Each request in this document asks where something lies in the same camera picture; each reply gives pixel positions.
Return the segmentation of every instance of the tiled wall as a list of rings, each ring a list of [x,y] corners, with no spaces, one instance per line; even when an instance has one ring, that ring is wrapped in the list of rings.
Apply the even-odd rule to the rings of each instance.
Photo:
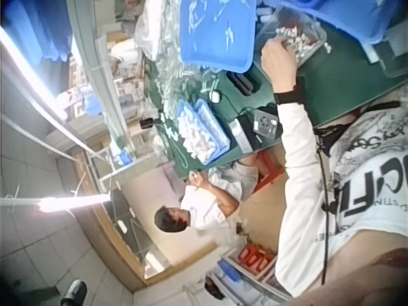
[[[1,111],[30,133],[44,137],[50,129],[47,122],[27,107],[4,76],[1,81]],[[2,196],[14,195],[18,184],[21,198],[68,195],[55,157],[44,148],[3,123],[1,145]],[[56,286],[64,294],[73,280],[82,279],[88,286],[85,305],[133,304],[133,295],[106,268],[67,212],[3,207],[0,217],[1,274],[16,293]],[[59,305],[59,300],[42,305]]]

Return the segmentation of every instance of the black device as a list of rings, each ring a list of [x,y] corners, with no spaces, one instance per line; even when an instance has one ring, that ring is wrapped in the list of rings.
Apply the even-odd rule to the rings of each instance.
[[[245,74],[229,71],[226,76],[244,96],[250,96],[254,92],[254,84]]]
[[[82,306],[87,296],[87,285],[82,280],[74,280],[61,300],[61,306]]]
[[[303,104],[305,99],[305,88],[305,78],[302,76],[296,77],[296,85],[293,87],[292,91],[274,94],[276,104]]]

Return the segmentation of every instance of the fluorescent light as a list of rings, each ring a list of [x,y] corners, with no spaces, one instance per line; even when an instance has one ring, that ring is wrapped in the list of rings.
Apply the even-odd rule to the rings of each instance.
[[[43,198],[38,205],[42,212],[58,212],[72,208],[85,207],[110,201],[109,194],[95,196],[76,196],[70,198]]]
[[[123,234],[126,234],[128,232],[128,229],[122,220],[118,220],[117,225],[119,225],[120,229],[123,231]]]
[[[130,214],[132,215],[132,217],[136,218],[135,212],[133,211],[132,208],[129,208]]]
[[[145,259],[150,263],[150,265],[156,270],[157,273],[161,273],[164,271],[164,266],[160,264],[157,258],[150,251],[146,254]]]
[[[26,61],[20,50],[7,35],[6,31],[0,27],[0,40],[4,47],[7,49],[14,63],[19,68],[21,74],[30,83],[34,91],[41,97],[41,99],[53,110],[53,112],[62,120],[68,118],[66,112],[62,109],[61,105],[55,102],[55,97],[47,89],[44,83],[40,80],[30,64]]]

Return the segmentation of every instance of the black hair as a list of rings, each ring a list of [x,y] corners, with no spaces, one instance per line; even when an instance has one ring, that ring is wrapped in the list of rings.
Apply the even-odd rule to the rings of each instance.
[[[162,206],[154,215],[154,224],[166,233],[178,233],[187,228],[187,222],[182,220],[175,221],[165,206]]]
[[[225,299],[225,296],[221,293],[218,286],[214,284],[214,281],[208,276],[205,277],[204,288],[208,293],[210,293],[217,300],[222,301],[223,299]]]

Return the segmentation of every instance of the blue curtain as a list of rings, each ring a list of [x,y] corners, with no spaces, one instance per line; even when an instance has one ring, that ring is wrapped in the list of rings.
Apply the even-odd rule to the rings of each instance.
[[[11,0],[3,8],[2,21],[30,64],[68,60],[72,28],[65,0]]]

